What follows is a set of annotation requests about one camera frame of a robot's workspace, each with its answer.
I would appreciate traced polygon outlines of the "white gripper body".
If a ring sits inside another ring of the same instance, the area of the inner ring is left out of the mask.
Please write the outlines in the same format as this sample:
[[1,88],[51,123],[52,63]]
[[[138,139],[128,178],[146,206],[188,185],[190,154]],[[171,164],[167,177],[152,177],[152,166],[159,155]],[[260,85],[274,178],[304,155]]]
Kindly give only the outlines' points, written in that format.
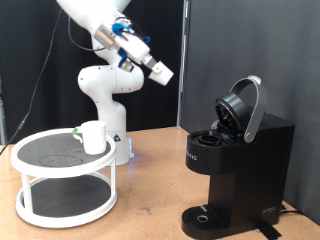
[[118,54],[121,57],[120,65],[127,58],[132,59],[138,64],[146,63],[150,58],[149,46],[133,32],[122,32],[115,37],[115,42],[118,47]]

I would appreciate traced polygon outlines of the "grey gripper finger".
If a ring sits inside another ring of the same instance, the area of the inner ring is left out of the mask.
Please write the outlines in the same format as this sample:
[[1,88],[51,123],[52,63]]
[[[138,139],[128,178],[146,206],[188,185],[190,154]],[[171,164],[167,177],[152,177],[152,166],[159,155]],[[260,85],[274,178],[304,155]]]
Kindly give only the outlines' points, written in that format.
[[143,64],[156,74],[159,74],[163,69],[162,62],[155,60],[150,54],[144,57]]

